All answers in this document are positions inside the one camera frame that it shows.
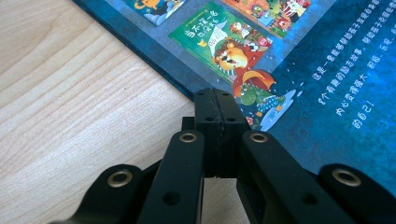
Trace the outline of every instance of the wooden table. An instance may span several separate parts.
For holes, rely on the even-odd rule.
[[[70,217],[106,168],[159,160],[193,103],[69,0],[0,2],[0,222]],[[233,180],[203,223],[244,223]]]

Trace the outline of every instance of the blue book cover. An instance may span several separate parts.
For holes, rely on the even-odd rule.
[[[126,1],[74,1],[191,99],[205,88],[231,92],[251,128],[272,134],[305,169],[317,173],[325,164],[343,163],[396,195],[395,0],[281,0],[296,12],[304,8],[283,38],[252,22],[229,1],[186,1],[161,25]],[[267,0],[269,6],[275,1]],[[213,30],[203,23],[186,27],[209,2],[240,22],[222,19],[222,30],[234,29],[239,35],[256,30],[272,40],[257,62],[231,69],[226,63],[236,59],[227,46],[224,52],[208,51],[204,63],[179,41],[204,28],[211,36]],[[290,9],[278,13],[286,18]],[[211,59],[210,52],[217,54]],[[215,70],[224,68],[230,69],[221,75]],[[265,79],[270,81],[264,87]]]

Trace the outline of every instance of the book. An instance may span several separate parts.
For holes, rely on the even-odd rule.
[[[247,80],[267,90],[274,82],[264,71],[253,70],[273,41],[213,2],[169,36],[233,85],[234,96],[240,96],[239,84]]]
[[[220,0],[186,1],[159,26],[121,0],[74,1],[191,99],[205,88],[233,94],[252,129],[273,135],[308,171],[343,163],[396,195],[395,0],[310,1],[284,36]],[[178,32],[214,5],[227,37],[203,52],[197,44],[209,45],[212,31],[203,42]],[[233,38],[245,44],[229,32],[230,23],[221,27],[224,21],[269,41],[250,66],[221,70],[216,63],[232,62],[221,53],[238,45],[217,51],[222,44]]]

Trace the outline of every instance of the book illustration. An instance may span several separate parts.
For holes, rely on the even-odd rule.
[[[291,105],[288,95],[271,92],[276,83],[271,75],[254,67],[273,41],[222,7],[208,3],[170,37],[226,80],[238,104],[250,106],[259,118],[269,111],[278,118]],[[262,126],[260,120],[251,125]]]
[[[134,11],[143,15],[156,25],[163,23],[186,0],[123,0]]]
[[[223,0],[277,37],[285,37],[311,5],[308,0]]]

